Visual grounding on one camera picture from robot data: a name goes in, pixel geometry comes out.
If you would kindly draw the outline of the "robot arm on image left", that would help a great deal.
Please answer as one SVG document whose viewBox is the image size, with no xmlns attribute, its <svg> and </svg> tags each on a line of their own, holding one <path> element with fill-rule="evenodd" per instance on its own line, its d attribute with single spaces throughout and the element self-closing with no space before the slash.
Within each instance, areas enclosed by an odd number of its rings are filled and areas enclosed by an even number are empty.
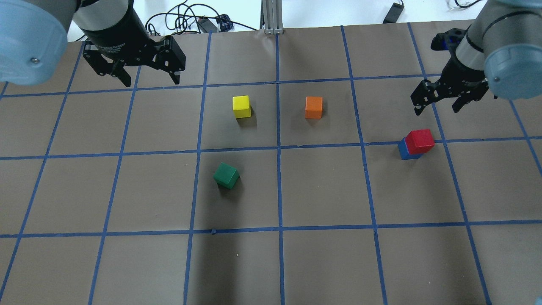
<svg viewBox="0 0 542 305">
<path fill-rule="evenodd" d="M 436 82 L 423 80 L 412 92 L 415 114 L 447 98 L 457 113 L 488 91 L 509 100 L 541 95 L 541 29 L 540 0 L 489 0 L 467 29 L 437 33 L 431 49 L 450 58 Z"/>
</svg>

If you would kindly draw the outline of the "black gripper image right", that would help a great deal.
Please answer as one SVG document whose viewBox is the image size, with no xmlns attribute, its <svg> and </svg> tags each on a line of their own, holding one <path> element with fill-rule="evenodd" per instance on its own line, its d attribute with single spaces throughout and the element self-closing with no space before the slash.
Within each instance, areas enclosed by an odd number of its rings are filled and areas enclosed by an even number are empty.
<svg viewBox="0 0 542 305">
<path fill-rule="evenodd" d="M 180 84 L 186 55 L 175 37 L 154 41 L 133 8 L 82 8 L 80 29 L 87 36 L 83 57 L 97 75 L 110 75 L 130 87 L 132 78 L 124 68 L 148 66 Z"/>
</svg>

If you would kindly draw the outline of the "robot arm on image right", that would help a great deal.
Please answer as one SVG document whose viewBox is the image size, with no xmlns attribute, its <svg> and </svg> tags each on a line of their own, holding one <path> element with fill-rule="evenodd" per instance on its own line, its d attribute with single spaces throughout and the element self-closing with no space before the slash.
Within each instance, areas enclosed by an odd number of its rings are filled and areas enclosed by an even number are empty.
<svg viewBox="0 0 542 305">
<path fill-rule="evenodd" d="M 33 86 L 54 74 L 68 43 L 70 24 L 87 37 L 83 57 L 100 76 L 126 87 L 125 67 L 147 66 L 180 83 L 186 56 L 175 38 L 154 41 L 132 0 L 2 0 L 0 2 L 0 74 L 2 82 Z"/>
</svg>

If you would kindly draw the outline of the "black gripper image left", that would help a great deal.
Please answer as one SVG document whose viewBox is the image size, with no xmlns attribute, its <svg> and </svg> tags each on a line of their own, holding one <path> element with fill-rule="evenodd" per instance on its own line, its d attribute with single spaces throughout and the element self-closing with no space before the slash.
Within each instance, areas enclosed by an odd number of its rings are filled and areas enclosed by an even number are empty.
<svg viewBox="0 0 542 305">
<path fill-rule="evenodd" d="M 454 113 L 470 102 L 480 101 L 489 90 L 483 71 L 469 68 L 451 57 L 436 82 L 422 80 L 414 89 L 410 98 L 414 113 L 420 116 L 423 110 L 445 98 L 457 98 L 452 104 Z"/>
</svg>

